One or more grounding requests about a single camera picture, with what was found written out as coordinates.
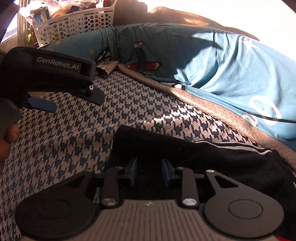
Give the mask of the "person's left hand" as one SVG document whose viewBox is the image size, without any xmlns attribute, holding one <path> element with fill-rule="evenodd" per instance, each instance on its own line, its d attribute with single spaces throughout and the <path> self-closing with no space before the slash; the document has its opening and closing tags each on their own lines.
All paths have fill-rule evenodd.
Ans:
<svg viewBox="0 0 296 241">
<path fill-rule="evenodd" d="M 5 161 L 9 157 L 11 146 L 19 138 L 20 131 L 18 125 L 12 125 L 6 130 L 6 135 L 1 140 L 0 145 L 0 170 L 3 172 Z"/>
</svg>

